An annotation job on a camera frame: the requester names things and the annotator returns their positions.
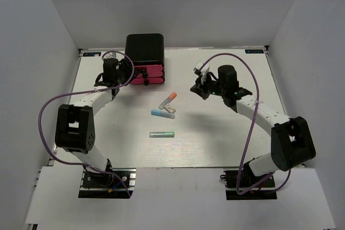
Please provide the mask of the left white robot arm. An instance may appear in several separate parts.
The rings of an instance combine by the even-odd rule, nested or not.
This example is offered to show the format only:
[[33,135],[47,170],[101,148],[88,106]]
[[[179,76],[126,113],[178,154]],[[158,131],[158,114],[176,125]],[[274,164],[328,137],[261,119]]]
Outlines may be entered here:
[[114,173],[109,160],[95,146],[94,115],[112,102],[121,85],[132,82],[138,75],[148,77],[147,69],[135,67],[125,58],[103,61],[103,72],[95,80],[95,92],[88,93],[73,104],[62,104],[58,109],[55,144],[73,154],[84,167],[96,172],[95,180],[109,186]]

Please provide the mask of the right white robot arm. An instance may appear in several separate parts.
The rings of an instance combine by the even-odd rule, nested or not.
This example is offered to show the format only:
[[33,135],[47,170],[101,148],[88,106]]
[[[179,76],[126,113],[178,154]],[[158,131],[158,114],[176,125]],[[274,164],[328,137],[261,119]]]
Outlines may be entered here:
[[237,72],[231,65],[218,67],[218,77],[201,61],[194,68],[198,78],[191,91],[206,100],[210,95],[220,96],[234,112],[247,117],[264,129],[271,138],[271,151],[245,163],[244,182],[258,185],[263,175],[288,171],[316,156],[307,121],[301,116],[292,118],[259,103],[247,89],[240,87]]

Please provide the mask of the black drawer cabinet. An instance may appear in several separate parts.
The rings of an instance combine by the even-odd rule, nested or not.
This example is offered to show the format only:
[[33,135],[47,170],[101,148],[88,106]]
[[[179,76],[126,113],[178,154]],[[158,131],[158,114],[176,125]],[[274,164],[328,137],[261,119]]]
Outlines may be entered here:
[[160,33],[130,34],[126,38],[125,54],[132,60],[134,69],[144,65],[164,68],[164,37]]

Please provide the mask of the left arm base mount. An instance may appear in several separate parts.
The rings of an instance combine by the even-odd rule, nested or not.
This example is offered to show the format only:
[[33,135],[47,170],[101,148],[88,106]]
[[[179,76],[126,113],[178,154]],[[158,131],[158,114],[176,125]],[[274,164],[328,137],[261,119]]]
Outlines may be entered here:
[[[121,178],[129,193],[132,194],[135,187],[136,169],[114,169],[113,172]],[[130,196],[116,177],[84,170],[78,198],[129,199]]]

